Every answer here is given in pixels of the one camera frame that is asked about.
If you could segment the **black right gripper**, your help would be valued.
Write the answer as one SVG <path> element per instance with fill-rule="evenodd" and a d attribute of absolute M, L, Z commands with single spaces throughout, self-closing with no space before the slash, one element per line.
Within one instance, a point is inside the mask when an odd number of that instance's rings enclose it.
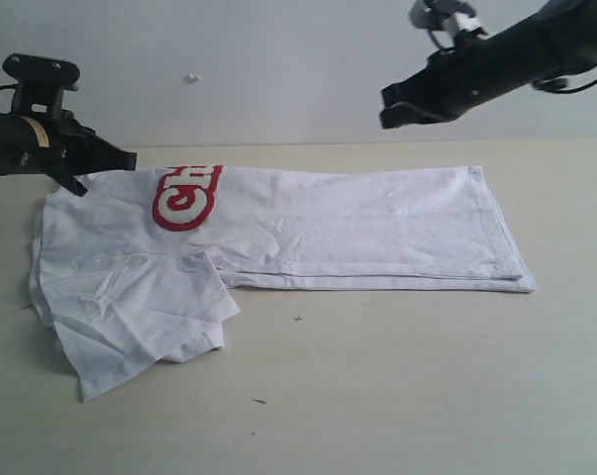
<path fill-rule="evenodd" d="M 514 35 L 460 43 L 452 54 L 429 64 L 428 74 L 416 73 L 381 90 L 381 128 L 453 122 L 469 109 L 517 89 L 520 49 L 521 40 Z"/>

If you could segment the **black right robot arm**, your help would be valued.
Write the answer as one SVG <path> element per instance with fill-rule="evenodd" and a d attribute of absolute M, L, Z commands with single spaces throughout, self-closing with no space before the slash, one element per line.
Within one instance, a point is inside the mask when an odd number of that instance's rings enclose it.
<path fill-rule="evenodd" d="M 467 1 L 417 1 L 409 19 L 452 44 L 438 45 L 422 70 L 382 90 L 384 130 L 453 122 L 525 86 L 569 95 L 568 77 L 597 67 L 597 1 L 548 1 L 497 34 Z"/>

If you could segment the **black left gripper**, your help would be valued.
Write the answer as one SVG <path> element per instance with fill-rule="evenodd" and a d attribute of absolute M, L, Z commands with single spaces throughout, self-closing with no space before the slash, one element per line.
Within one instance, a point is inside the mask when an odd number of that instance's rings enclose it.
<path fill-rule="evenodd" d="M 137 156 L 95 136 L 68 110 L 57 119 L 42 113 L 0 113 L 0 176 L 45 174 L 82 197 L 88 189 L 78 176 L 95 171 L 133 171 Z"/>

